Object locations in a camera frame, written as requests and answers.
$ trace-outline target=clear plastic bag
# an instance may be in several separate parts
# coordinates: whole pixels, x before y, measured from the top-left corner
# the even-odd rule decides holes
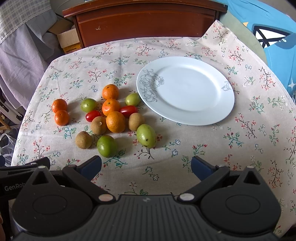
[[[0,136],[0,155],[5,158],[6,165],[11,165],[13,150],[15,149],[16,139],[4,133]]]

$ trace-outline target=kiwi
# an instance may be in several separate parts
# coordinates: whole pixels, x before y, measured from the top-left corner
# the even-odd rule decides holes
[[[131,131],[137,131],[141,124],[144,124],[145,119],[140,113],[133,113],[128,119],[128,128]]]
[[[97,116],[94,118],[91,122],[91,130],[95,135],[104,134],[107,130],[106,118],[103,116]]]
[[[80,149],[87,149],[91,146],[92,143],[92,138],[90,134],[88,134],[85,131],[81,131],[78,133],[75,139],[75,144],[78,146]]]

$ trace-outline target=cherry tomato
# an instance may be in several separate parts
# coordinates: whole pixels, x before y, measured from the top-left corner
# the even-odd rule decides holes
[[[123,114],[125,118],[129,118],[131,114],[138,113],[138,108],[133,105],[127,105],[122,107],[119,112]]]
[[[87,120],[88,122],[92,122],[92,120],[93,120],[94,118],[96,118],[97,116],[101,116],[101,113],[98,112],[97,110],[92,110],[91,112],[88,112],[88,113],[86,114],[85,118],[86,118],[86,120]]]

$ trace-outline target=wooden cabinet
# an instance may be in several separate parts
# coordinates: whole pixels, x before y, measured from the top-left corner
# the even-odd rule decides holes
[[[210,0],[95,0],[63,11],[83,47],[136,37],[201,37],[227,6]]]

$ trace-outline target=orange fruit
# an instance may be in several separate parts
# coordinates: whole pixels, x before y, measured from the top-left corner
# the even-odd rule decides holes
[[[54,116],[54,121],[59,126],[65,126],[69,122],[69,114],[65,110],[59,110]]]
[[[52,111],[56,113],[59,110],[67,110],[67,102],[63,99],[56,99],[52,103]]]
[[[119,96],[119,89],[116,85],[106,85],[102,91],[102,97],[107,99],[117,99]]]
[[[126,119],[118,111],[112,111],[106,118],[108,129],[113,133],[121,133],[126,129]]]
[[[120,104],[115,99],[107,99],[102,105],[102,112],[105,116],[108,116],[112,111],[119,111]]]

